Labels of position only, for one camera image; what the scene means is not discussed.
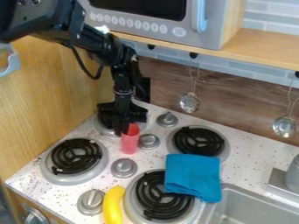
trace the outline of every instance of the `wooden shelf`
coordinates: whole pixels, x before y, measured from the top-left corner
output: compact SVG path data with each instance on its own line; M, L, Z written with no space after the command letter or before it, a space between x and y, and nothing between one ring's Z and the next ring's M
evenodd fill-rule
M243 28L222 47L222 50L212 51L126 33L114 32L114 34L121 39L155 46L299 71L299 37L297 36Z

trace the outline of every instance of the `microwave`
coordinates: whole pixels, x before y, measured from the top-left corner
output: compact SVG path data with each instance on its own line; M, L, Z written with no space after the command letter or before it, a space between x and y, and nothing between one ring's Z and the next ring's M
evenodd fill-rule
M219 50L241 27L245 0L79 0L94 27Z

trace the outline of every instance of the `black coil burner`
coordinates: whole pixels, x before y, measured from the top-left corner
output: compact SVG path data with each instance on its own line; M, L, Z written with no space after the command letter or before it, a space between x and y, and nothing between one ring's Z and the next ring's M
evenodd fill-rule
M174 135L172 141L184 154L206 157L218 156L225 147L225 140L210 129L184 127Z
M168 221L185 214L192 196L163 192L164 171L146 173L136 184L136 197L146 219Z
M91 140L65 140L52 150L52 172L55 175L83 172L101 159L101 155L101 147Z

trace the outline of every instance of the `microwave button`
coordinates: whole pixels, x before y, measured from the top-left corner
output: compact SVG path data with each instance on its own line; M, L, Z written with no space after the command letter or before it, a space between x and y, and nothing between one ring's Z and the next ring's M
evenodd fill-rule
M167 26L165 24L160 25L160 32L162 34L166 34L167 31L168 31L168 28L167 28Z
M93 21L98 21L98 22L102 22L103 21L103 15L102 14L95 14L93 12L90 13L90 18L93 20Z
M150 30L150 23L149 22L143 22L143 29L145 31L149 31Z
M96 15L96 20L98 21L98 22L103 22L103 20L104 20L104 16L102 15L102 14L97 14Z
M118 24L118 19L117 19L116 16L112 16L111 21L112 21L112 23L113 23L114 25L117 25L117 24Z
M95 15L95 13L93 13L93 12L90 12L90 18L91 18L91 20L93 20L93 21L95 21L96 20L96 15Z
M124 17L120 17L120 25L125 26L126 25L126 20L124 19Z
M172 33L178 38L183 38L187 35L187 31L182 27L175 27L172 29Z
M151 26L150 26L150 28L151 28L151 30L153 31L153 32L158 32L159 31L159 26L158 26L158 24L151 24Z
M109 15L105 15L105 16L104 16L104 20L105 20L105 22L106 22L107 24L109 24L110 21L111 21L111 17L110 17Z
M132 28L133 25L134 25L133 20L129 18L129 19L127 20L127 26L128 26L129 28Z
M135 28L136 29L138 29L138 30L140 30L141 28L142 28L142 23L140 22L140 20L136 20L135 21Z

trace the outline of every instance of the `yellow banana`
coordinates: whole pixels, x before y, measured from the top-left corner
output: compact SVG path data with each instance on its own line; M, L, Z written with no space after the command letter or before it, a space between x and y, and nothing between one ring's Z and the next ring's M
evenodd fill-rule
M120 201L124 193L125 189L122 186L112 187L106 193L103 203L106 224L122 224Z

